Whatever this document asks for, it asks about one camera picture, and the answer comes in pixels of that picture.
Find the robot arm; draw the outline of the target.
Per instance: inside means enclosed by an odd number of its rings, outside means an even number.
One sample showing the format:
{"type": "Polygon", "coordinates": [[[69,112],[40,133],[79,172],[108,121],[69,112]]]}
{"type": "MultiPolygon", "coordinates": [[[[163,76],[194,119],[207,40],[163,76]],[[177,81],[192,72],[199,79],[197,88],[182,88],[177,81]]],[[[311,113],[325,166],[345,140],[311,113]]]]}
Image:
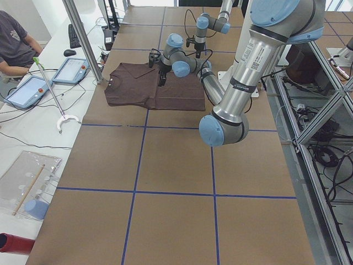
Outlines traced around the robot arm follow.
{"type": "Polygon", "coordinates": [[[223,87],[211,70],[210,62],[188,57],[184,40],[170,34],[163,52],[150,53],[149,65],[159,66],[159,84],[166,74],[177,77],[191,73],[213,104],[212,112],[199,123],[202,140],[210,146],[222,146],[242,141],[249,129],[244,108],[256,90],[275,51],[283,45],[307,43],[321,37],[324,29],[324,1],[253,1],[248,5],[250,24],[244,25],[249,40],[238,62],[233,65],[227,87],[223,87]]]}
{"type": "Polygon", "coordinates": [[[205,49],[207,30],[213,30],[222,34],[227,34],[230,29],[229,17],[234,1],[222,1],[218,18],[202,13],[196,21],[196,34],[193,37],[196,58],[201,57],[201,52],[205,49]]]}

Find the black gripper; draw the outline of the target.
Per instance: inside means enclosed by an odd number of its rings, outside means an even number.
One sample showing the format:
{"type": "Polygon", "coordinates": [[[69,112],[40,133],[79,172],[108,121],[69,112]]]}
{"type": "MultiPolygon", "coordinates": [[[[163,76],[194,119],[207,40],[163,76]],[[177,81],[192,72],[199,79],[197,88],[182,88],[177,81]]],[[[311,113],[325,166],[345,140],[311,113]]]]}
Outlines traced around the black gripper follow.
{"type": "Polygon", "coordinates": [[[205,48],[205,43],[195,43],[196,58],[201,57],[201,52],[205,48]]]}
{"type": "Polygon", "coordinates": [[[167,73],[170,71],[170,66],[166,65],[162,62],[159,63],[159,80],[158,87],[162,87],[165,85],[167,80],[167,73]]]}

